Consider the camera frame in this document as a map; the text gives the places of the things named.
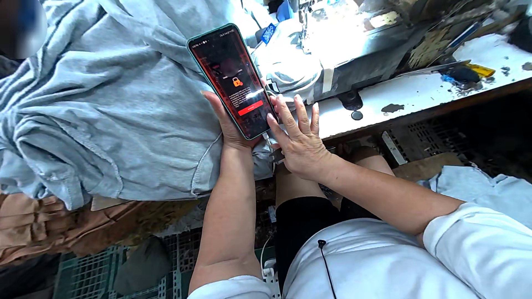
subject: forearm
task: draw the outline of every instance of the forearm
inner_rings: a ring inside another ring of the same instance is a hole
[[[455,211],[461,200],[432,192],[415,183],[366,169],[333,155],[323,185],[349,198],[397,229],[423,233],[434,218]]]
[[[255,214],[251,149],[224,146],[220,177],[205,211],[190,291],[239,275],[261,277],[254,255]]]

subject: white sleeve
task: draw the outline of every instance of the white sleeve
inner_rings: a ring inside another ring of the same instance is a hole
[[[481,298],[532,294],[532,230],[473,203],[435,218],[423,234],[428,252]]]
[[[242,275],[201,286],[188,299],[270,299],[272,294],[259,278]]]

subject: smartphone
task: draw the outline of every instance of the smartphone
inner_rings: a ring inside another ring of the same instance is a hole
[[[236,25],[193,37],[187,45],[244,138],[268,131],[266,116],[276,114]]]

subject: orange padlock icon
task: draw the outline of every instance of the orange padlock icon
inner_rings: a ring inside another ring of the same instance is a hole
[[[242,83],[242,81],[240,81],[237,77],[234,77],[233,78],[233,85],[235,85],[235,87],[238,87],[238,86],[244,85],[244,83]]]

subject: red button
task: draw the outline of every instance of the red button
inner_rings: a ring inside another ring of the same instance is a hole
[[[260,100],[260,101],[256,102],[255,104],[252,104],[252,105],[250,105],[250,106],[238,111],[238,115],[242,116],[242,115],[248,113],[249,111],[253,111],[255,108],[258,108],[258,107],[262,106],[262,104],[263,104],[262,100]]]

